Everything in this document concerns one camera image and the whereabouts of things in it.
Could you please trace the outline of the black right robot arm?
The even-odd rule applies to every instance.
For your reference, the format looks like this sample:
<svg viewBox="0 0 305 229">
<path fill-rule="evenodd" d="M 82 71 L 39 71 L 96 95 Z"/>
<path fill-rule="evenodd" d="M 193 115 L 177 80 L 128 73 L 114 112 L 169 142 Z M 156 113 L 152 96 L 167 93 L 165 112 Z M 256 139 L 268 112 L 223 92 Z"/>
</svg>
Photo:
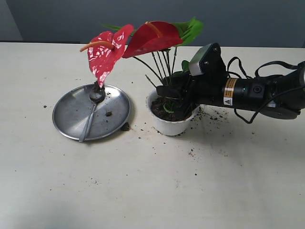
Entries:
<svg viewBox="0 0 305 229">
<path fill-rule="evenodd" d="M 254 78 L 238 74 L 232 78 L 233 72 L 221 58 L 219 44 L 211 43 L 197 51 L 186 71 L 167 77 L 171 85 L 159 85 L 156 91 L 159 96 L 174 100 L 172 110 L 180 118 L 193 106 L 212 105 L 253 111 L 246 121 L 249 124 L 258 114 L 295 119 L 305 107 L 305 63 L 272 61 L 266 65 L 280 65 L 291 73 L 261 77 L 256 71 Z"/>
</svg>

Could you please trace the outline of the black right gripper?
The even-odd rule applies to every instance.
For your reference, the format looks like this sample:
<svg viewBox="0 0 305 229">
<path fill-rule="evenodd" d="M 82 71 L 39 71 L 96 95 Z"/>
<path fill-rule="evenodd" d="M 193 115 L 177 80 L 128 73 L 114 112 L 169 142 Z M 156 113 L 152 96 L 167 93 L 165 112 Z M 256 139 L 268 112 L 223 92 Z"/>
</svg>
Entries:
<svg viewBox="0 0 305 229">
<path fill-rule="evenodd" d="M 157 86 L 157 94 L 184 104 L 222 105 L 224 85 L 228 79 L 228 73 L 221 57 L 219 43 L 211 44 L 212 46 L 205 57 L 202 75 L 191 76 L 188 67 L 190 61 L 184 62 L 183 67 L 186 69 L 172 74 L 172 85 Z"/>
</svg>

